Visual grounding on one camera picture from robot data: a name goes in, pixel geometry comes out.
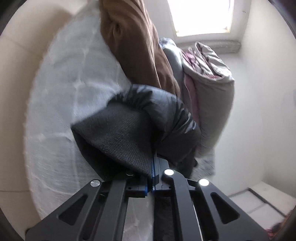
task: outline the white mattress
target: white mattress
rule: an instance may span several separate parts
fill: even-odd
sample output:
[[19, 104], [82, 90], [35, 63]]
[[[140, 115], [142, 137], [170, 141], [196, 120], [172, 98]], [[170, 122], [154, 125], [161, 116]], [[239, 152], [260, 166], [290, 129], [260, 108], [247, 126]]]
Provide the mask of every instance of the white mattress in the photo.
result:
[[[71, 123], [106, 106], [130, 82], [100, 33], [98, 2], [59, 31], [34, 80], [28, 103], [25, 161], [41, 218], [98, 175], [80, 154]], [[123, 240], [153, 239], [153, 198], [131, 198]]]

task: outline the pile of bedding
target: pile of bedding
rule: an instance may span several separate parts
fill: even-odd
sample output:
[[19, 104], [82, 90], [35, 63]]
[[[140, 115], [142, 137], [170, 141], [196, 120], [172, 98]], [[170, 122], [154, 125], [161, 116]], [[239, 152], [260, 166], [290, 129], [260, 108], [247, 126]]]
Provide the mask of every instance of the pile of bedding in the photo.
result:
[[[200, 128], [196, 157], [213, 155], [233, 100], [228, 67], [200, 43], [182, 53], [172, 40], [159, 41], [141, 0], [91, 2], [56, 35], [30, 94], [25, 159], [41, 218], [90, 180], [102, 179], [81, 154], [71, 125], [132, 83], [180, 97]], [[191, 178], [200, 177], [196, 170]], [[123, 240], [153, 239], [153, 206], [151, 196], [130, 199]]]

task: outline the folded blanket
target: folded blanket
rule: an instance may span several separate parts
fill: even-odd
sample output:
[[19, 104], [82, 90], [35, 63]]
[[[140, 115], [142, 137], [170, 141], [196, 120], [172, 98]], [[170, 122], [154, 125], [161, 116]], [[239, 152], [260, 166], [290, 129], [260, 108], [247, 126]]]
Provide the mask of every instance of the folded blanket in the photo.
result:
[[234, 79], [217, 54], [199, 42], [195, 43], [194, 51], [189, 48], [183, 52], [182, 65], [185, 76], [190, 77], [185, 80], [187, 94], [202, 134], [196, 153], [196, 157], [201, 157], [213, 149], [226, 125], [234, 98]]
[[100, 10], [101, 34], [130, 81], [180, 96], [143, 0], [101, 0]]

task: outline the white wall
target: white wall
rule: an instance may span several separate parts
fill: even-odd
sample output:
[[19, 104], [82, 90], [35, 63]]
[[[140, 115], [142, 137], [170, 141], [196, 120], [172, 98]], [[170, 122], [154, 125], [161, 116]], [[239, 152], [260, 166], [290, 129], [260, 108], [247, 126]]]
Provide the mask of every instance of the white wall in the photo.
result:
[[263, 117], [264, 180], [296, 197], [296, 39], [268, 0], [252, 0], [240, 56]]
[[215, 147], [216, 175], [212, 182], [231, 195], [263, 179], [266, 156], [258, 97], [246, 68], [238, 54], [222, 54], [220, 58], [235, 78], [235, 97], [229, 120]]

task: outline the silver bolt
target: silver bolt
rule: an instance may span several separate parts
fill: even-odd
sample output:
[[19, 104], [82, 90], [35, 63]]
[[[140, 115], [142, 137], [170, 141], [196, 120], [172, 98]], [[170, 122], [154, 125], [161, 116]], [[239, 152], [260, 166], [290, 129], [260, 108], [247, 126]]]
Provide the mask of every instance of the silver bolt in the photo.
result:
[[198, 181], [198, 183], [201, 185], [201, 186], [208, 186], [210, 184], [209, 180], [208, 179], [205, 179], [205, 178], [202, 178]]
[[100, 186], [101, 182], [99, 180], [92, 180], [91, 181], [91, 186], [92, 187], [97, 187]]
[[174, 170], [172, 170], [172, 169], [166, 169], [166, 170], [164, 171], [164, 173], [165, 173], [166, 175], [168, 175], [168, 176], [171, 176], [171, 175], [174, 174]]
[[132, 176], [133, 176], [133, 171], [128, 170], [128, 171], [126, 172], [126, 174], [127, 174], [128, 176], [132, 177]]

